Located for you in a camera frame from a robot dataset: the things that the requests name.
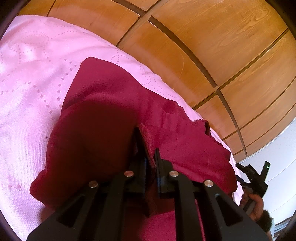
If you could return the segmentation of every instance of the silver bolt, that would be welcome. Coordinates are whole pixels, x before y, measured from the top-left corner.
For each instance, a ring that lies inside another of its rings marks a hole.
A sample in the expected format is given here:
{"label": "silver bolt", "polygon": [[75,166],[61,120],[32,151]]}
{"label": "silver bolt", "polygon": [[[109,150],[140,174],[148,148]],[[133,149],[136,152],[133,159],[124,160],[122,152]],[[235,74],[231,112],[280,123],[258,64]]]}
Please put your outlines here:
{"label": "silver bolt", "polygon": [[171,177],[177,177],[179,173],[177,171],[170,171],[170,176]]}
{"label": "silver bolt", "polygon": [[98,186],[98,183],[96,181],[89,182],[89,187],[96,188]]}
{"label": "silver bolt", "polygon": [[204,184],[209,188],[211,188],[214,185],[214,183],[211,180],[205,180]]}
{"label": "silver bolt", "polygon": [[125,172],[124,172],[124,175],[125,175],[126,177],[132,177],[132,176],[133,176],[133,171],[125,171]]}

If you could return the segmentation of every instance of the wood paneling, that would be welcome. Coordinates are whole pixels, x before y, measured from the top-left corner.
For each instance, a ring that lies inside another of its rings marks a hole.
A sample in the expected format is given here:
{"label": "wood paneling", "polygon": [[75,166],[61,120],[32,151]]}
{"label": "wood paneling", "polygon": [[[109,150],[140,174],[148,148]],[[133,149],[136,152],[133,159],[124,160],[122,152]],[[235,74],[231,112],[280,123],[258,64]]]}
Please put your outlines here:
{"label": "wood paneling", "polygon": [[218,86],[287,28],[264,0],[170,0],[153,16],[192,50]]}
{"label": "wood paneling", "polygon": [[246,158],[246,155],[245,155],[244,151],[241,151],[241,152],[235,154],[233,156],[233,158],[236,162],[240,162]]}
{"label": "wood paneling", "polygon": [[296,41],[289,31],[257,62],[221,90],[240,128],[284,91],[296,76],[295,66]]}
{"label": "wood paneling", "polygon": [[112,0],[57,0],[49,16],[92,31],[114,45],[139,18]]}
{"label": "wood paneling", "polygon": [[211,128],[217,132],[221,139],[236,131],[230,116],[218,96],[214,96],[196,111],[210,123]]}
{"label": "wood paneling", "polygon": [[230,137],[226,138],[224,142],[229,146],[233,154],[243,149],[242,142],[240,141],[240,138],[237,132],[231,135]]}
{"label": "wood paneling", "polygon": [[288,114],[279,121],[272,129],[266,134],[260,137],[258,140],[253,142],[251,145],[246,147],[248,156],[252,155],[256,151],[260,150],[267,143],[272,141],[278,134],[280,134],[296,117],[296,105],[288,112]]}
{"label": "wood paneling", "polygon": [[191,107],[214,91],[192,60],[149,22],[134,31],[122,50],[158,74]]}
{"label": "wood paneling", "polygon": [[158,0],[127,0],[128,2],[136,5],[137,7],[147,11],[153,6]]}
{"label": "wood paneling", "polygon": [[54,4],[54,0],[31,0],[19,15],[40,15],[47,16],[50,8]]}
{"label": "wood paneling", "polygon": [[266,111],[241,129],[245,145],[251,144],[254,140],[272,128],[285,114],[287,114],[295,103],[296,80],[293,81],[287,90]]}

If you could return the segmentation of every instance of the black wristband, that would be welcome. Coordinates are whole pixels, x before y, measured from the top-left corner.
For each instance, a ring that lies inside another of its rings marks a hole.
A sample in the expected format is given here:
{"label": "black wristband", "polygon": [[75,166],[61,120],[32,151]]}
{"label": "black wristband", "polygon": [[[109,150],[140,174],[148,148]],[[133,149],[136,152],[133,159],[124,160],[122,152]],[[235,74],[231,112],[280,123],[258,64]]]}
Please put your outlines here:
{"label": "black wristband", "polygon": [[267,233],[272,226],[271,217],[268,211],[264,210],[261,218],[256,223]]}

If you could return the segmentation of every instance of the red garment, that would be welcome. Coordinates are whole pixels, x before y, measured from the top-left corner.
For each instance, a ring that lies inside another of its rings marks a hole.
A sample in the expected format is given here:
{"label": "red garment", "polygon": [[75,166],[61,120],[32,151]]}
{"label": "red garment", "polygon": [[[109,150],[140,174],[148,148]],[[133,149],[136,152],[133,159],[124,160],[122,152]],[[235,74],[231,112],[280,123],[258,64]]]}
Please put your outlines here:
{"label": "red garment", "polygon": [[[142,87],[121,67],[88,58],[66,95],[48,142],[46,167],[32,182],[31,194],[57,207],[90,180],[107,181],[125,171],[136,126],[152,168],[159,147],[161,157],[191,180],[211,179],[228,194],[236,190],[230,152],[210,135],[207,121],[190,121],[176,102]],[[159,240],[159,235],[164,236],[161,240],[174,240],[174,233],[169,235],[174,212],[167,212],[173,205],[164,211],[159,200],[154,201],[155,211],[165,213],[141,217],[145,221],[137,233],[139,240]]]}

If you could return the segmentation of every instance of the pink bed sheet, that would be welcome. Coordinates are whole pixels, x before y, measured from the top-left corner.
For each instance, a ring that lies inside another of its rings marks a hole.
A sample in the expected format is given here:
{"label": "pink bed sheet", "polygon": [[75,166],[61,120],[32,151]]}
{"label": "pink bed sheet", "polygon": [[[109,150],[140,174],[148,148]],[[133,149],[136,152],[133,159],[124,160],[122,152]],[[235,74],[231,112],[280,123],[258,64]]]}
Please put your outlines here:
{"label": "pink bed sheet", "polygon": [[[88,57],[121,66],[143,87],[176,101],[192,121],[202,119],[158,75],[101,37],[55,18],[16,17],[0,41],[0,209],[21,240],[50,213],[29,188],[45,166],[47,138]],[[232,155],[230,163],[240,175]],[[236,203],[241,195],[239,185]]]}

